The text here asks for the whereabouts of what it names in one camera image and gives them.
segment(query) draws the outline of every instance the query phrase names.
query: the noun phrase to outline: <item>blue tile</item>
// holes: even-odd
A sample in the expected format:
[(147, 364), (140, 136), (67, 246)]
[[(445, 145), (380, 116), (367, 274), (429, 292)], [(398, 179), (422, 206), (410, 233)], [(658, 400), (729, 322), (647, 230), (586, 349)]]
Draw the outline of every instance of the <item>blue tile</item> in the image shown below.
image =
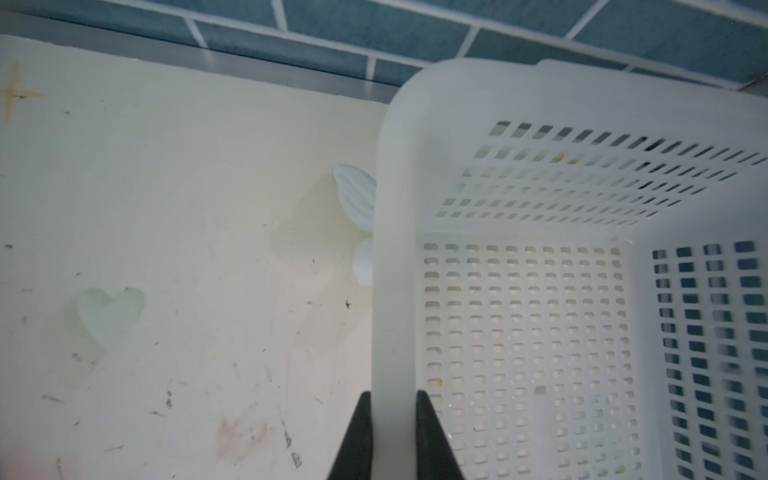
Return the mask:
[(181, 18), (138, 8), (96, 0), (4, 0), (2, 7), (14, 12), (197, 46)]
[(393, 61), (377, 60), (376, 69), (373, 72), (373, 80), (383, 84), (397, 85), (404, 84), (409, 78), (421, 70), (419, 67), (403, 65)]
[(733, 3), (738, 3), (747, 8), (754, 8), (755, 10), (761, 10), (768, 13), (768, 2), (766, 0), (731, 0)]
[(440, 7), (562, 36), (595, 0), (422, 0)]
[(363, 55), (202, 22), (198, 22), (197, 26), (212, 50), (349, 77), (366, 76), (368, 58)]
[(456, 55), (467, 25), (363, 0), (283, 0), (288, 29), (438, 61)]
[(152, 0), (194, 12), (235, 18), (244, 22), (276, 26), (270, 0)]
[(732, 81), (768, 71), (768, 30), (671, 0), (611, 0), (576, 39)]
[(615, 61), (603, 60), (576, 53), (562, 48), (551, 47), (536, 41), (502, 35), (495, 31), (481, 30), (472, 46), (467, 52), (468, 57), (490, 58), (492, 60), (514, 61), (535, 65), (540, 60), (550, 58), (553, 60), (571, 61), (585, 65), (606, 68), (624, 68), (625, 64)]
[(670, 80), (686, 81), (688, 83), (712, 86), (711, 84), (705, 84), (700, 81), (691, 80), (689, 78), (676, 77), (675, 75), (667, 75), (660, 71), (646, 70), (645, 68), (633, 68), (632, 73), (638, 73), (643, 75), (650, 75), (651, 77), (669, 78)]

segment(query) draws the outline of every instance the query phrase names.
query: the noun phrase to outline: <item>tiled wall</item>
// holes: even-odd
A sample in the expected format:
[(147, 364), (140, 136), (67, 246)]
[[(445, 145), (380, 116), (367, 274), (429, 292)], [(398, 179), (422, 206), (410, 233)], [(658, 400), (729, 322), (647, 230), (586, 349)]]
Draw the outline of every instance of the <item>tiled wall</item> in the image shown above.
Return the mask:
[(9, 10), (401, 85), (454, 57), (727, 88), (768, 72), (768, 0), (0, 0)]

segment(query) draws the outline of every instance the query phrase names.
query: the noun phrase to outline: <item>white plastic basket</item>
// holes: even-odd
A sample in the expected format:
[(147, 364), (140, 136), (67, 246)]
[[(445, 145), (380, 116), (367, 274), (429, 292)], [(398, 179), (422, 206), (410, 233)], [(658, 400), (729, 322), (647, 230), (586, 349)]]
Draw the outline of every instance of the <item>white plastic basket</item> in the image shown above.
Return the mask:
[(425, 389), (467, 479), (765, 478), (768, 101), (447, 61), (389, 108), (374, 475)]

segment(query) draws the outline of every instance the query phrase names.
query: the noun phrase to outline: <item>heart shape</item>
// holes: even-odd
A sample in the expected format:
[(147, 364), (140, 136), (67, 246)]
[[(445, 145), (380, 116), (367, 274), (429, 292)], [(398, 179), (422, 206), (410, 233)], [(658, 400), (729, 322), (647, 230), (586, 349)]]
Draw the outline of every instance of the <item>heart shape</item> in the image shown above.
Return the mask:
[(83, 291), (76, 300), (85, 329), (111, 351), (136, 325), (144, 310), (144, 292), (126, 288), (114, 297), (98, 288)]

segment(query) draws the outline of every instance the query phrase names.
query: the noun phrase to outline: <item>white wall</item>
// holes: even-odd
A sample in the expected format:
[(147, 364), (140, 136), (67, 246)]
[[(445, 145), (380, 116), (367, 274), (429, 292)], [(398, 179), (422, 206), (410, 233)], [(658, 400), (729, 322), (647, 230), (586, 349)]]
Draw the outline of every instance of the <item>white wall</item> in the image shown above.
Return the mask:
[(330, 168), (386, 107), (0, 37), (3, 108), (15, 61), (0, 478), (323, 478), (370, 386)]

